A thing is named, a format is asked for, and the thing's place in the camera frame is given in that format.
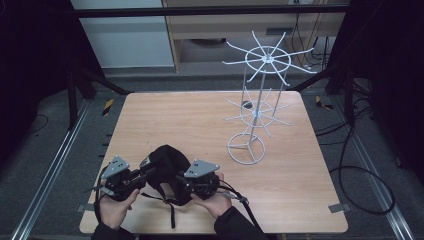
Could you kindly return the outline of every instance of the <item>person's hand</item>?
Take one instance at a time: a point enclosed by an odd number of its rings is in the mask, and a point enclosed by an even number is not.
[[[101,196],[100,216],[102,222],[114,230],[119,230],[127,215],[127,210],[131,210],[131,204],[135,202],[139,193],[140,190],[135,189],[131,195],[122,202],[117,202],[107,195]]]
[[[218,176],[219,180],[224,181],[224,174],[220,172],[216,172],[215,174]],[[222,194],[222,191],[219,190],[215,193],[215,195],[206,200],[202,200],[195,194],[191,194],[191,197],[195,204],[206,208],[215,219],[224,214],[232,206],[231,200],[225,197]]]

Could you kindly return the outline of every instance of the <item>white wire rack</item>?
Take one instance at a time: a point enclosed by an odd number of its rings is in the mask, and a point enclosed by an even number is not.
[[[272,137],[271,133],[267,129],[267,126],[269,126],[272,122],[276,121],[285,125],[292,125],[292,123],[275,118],[275,112],[278,109],[290,107],[290,105],[278,106],[281,97],[281,92],[283,91],[284,86],[290,86],[290,84],[286,82],[287,70],[289,69],[289,67],[294,67],[310,74],[316,73],[294,65],[291,60],[291,56],[310,52],[313,50],[313,48],[306,51],[287,53],[286,51],[278,47],[284,40],[284,37],[286,35],[285,33],[280,38],[276,46],[262,46],[253,31],[252,35],[258,46],[250,50],[245,50],[236,47],[227,42],[230,47],[246,53],[245,59],[243,61],[223,62],[227,65],[246,64],[243,79],[241,104],[226,99],[229,103],[238,106],[240,108],[240,113],[238,116],[225,119],[241,119],[247,125],[244,132],[235,134],[232,138],[230,138],[227,145],[228,153],[230,154],[231,158],[241,164],[246,165],[255,164],[261,161],[265,156],[265,144],[258,135],[254,134],[256,128],[265,129],[268,136]],[[254,74],[249,79],[247,79],[246,77],[247,67],[254,70]],[[261,87],[257,99],[253,99],[246,87],[246,83],[249,83],[255,78],[257,78],[259,73],[262,74]],[[273,104],[273,106],[266,102],[271,92],[271,89],[266,92],[265,97],[262,99],[267,74],[277,74],[281,79],[280,91],[278,93],[275,105]],[[246,154],[237,154],[236,149],[248,150],[249,159],[246,159]]]

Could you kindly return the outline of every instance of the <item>gray floor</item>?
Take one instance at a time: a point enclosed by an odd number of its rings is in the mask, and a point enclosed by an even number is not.
[[[250,44],[235,39],[235,43]],[[220,61],[237,60],[237,54],[229,56],[222,51],[223,45],[199,46],[188,42],[182,55],[181,69],[178,73],[157,73],[141,77],[111,78],[117,85],[134,91],[196,91],[196,90],[240,90],[244,67],[223,70]],[[307,79],[307,76],[293,72],[287,78],[291,84]],[[269,78],[269,87],[278,88],[278,79]],[[326,96],[322,87],[323,80],[302,92],[302,97],[314,129],[319,130],[343,121],[337,109],[329,110],[315,104],[319,95],[326,104],[338,106],[342,96]],[[81,130],[65,158],[59,175],[52,185],[37,221],[32,226],[31,238],[34,239],[78,239],[86,238],[79,231],[81,213],[75,212],[80,203],[85,203],[89,193],[83,190],[92,186],[107,149],[110,134],[119,117],[125,96],[111,92],[98,84],[95,100],[82,100],[79,106],[88,104],[88,111]],[[111,111],[102,116],[105,102],[114,99]],[[359,111],[367,107],[366,102],[358,103]],[[39,117],[34,121],[29,133],[12,156],[12,165],[1,173],[0,178],[0,239],[9,239],[19,221],[30,206],[38,186],[43,181],[55,154],[67,134],[68,109],[67,92],[63,91],[43,100],[39,104]],[[378,124],[370,119],[370,114],[357,120],[355,133],[366,148],[378,174],[391,187],[396,197],[396,208],[401,212],[407,227],[415,239],[424,239],[424,187],[412,171],[398,168],[395,156],[383,137]],[[318,137],[320,144],[344,141],[347,128]],[[358,139],[351,139],[343,158],[345,165],[361,166],[363,156],[358,152]],[[328,166],[338,166],[343,144],[321,145]],[[372,187],[369,175],[358,171],[344,170],[343,183],[349,196],[361,206],[381,210],[379,193]],[[341,192],[337,173],[332,174],[334,185],[342,203],[348,203]],[[357,207],[346,212],[349,229],[343,234],[287,234],[278,239],[413,239],[396,235],[395,226],[389,221],[390,214],[376,216],[365,213]]]

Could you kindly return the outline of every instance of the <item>table top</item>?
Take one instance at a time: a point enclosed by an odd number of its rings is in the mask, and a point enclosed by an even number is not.
[[[278,93],[264,91],[262,99],[274,107]],[[249,96],[255,100],[259,93],[252,91]],[[273,121],[266,129],[255,128],[266,152],[252,165],[234,161],[227,149],[229,139],[247,127],[240,118],[226,120],[240,116],[240,107],[229,101],[239,103],[241,99],[241,91],[130,94],[102,168],[119,155],[131,170],[136,169],[149,153],[168,144],[190,162],[201,159],[220,165],[225,181],[248,198],[265,233],[345,232],[344,213],[331,213],[328,208],[339,199],[300,94],[281,92],[278,106],[289,106],[278,109],[274,117],[290,125]],[[148,185],[142,192],[160,196]],[[94,193],[89,202],[94,202]],[[233,205],[249,219],[241,203],[233,200]],[[215,219],[192,202],[176,207],[175,229],[171,229],[170,207],[162,201],[139,196],[132,208],[122,227],[133,233],[214,233]],[[92,233],[96,226],[94,213],[85,211],[80,230]]]

